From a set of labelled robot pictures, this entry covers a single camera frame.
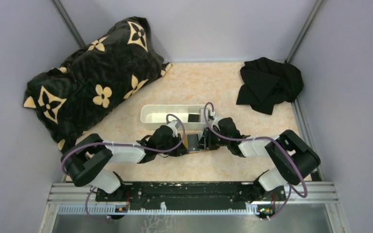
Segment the mustard leather card holder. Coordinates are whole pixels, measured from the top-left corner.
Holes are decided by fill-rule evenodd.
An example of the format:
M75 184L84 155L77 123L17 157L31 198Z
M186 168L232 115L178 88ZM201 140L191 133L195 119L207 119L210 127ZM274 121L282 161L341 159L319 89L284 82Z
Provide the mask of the mustard leather card holder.
M218 142L215 139L211 139L206 132L188 133L184 140L184 146L189 154L218 150L220 148Z

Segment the white oblong plastic tray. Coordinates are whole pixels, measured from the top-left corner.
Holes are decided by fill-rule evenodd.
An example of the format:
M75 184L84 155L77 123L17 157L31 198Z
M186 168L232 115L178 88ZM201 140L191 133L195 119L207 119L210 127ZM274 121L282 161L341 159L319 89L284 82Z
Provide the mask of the white oblong plastic tray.
M148 130L155 130L161 125L166 125L168 114L177 116L187 131L199 131L206 127L206 123L188 123L188 114L200 114L204 105L164 105L148 104L143 106L140 113L140 120Z

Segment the black VIP credit card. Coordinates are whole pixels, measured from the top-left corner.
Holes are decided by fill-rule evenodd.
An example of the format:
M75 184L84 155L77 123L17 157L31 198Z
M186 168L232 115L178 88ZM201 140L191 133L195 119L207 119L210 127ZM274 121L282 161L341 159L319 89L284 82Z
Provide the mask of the black VIP credit card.
M200 149L198 148L200 137L198 133L191 133L186 135L186 147L190 153L198 152Z

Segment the stack of white cards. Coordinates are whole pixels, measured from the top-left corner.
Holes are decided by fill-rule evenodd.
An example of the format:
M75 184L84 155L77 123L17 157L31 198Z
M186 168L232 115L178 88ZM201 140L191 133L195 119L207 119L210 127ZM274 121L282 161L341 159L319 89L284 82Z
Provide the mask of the stack of white cards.
M205 123L206 117L208 116L208 110L201 108L200 109L200 123Z

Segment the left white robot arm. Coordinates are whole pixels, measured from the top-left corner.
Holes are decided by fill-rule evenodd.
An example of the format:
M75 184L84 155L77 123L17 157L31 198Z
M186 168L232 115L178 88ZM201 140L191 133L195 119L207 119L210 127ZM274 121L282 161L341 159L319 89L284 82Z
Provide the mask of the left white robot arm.
M61 168L76 187L91 185L112 194L124 184L116 172L105 169L107 164L143 164L159 154L172 157L185 155L188 149L182 139L177 129L168 125L160 126L152 135L134 143L114 143L93 133L64 153Z

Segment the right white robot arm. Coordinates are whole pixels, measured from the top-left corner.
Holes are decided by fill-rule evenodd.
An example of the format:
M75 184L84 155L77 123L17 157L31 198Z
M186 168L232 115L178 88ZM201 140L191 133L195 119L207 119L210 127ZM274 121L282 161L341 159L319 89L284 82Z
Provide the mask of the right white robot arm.
M297 194L306 198L308 191L304 178L315 170L321 160L318 154L294 131L285 130L276 137L259 136L251 138L236 128L230 117L210 117L205 120L205 145L210 150L227 147L235 156L242 158L267 156L274 168L256 178L255 187L264 194L288 184L290 187L301 184L303 191Z

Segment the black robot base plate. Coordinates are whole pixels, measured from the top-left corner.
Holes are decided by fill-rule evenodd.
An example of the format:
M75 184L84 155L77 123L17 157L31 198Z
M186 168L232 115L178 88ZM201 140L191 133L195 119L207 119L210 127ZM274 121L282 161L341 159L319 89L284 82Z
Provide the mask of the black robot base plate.
M253 182L133 182L114 193L96 192L98 202L122 201L130 210L243 210L253 201L284 201L284 187L262 193Z

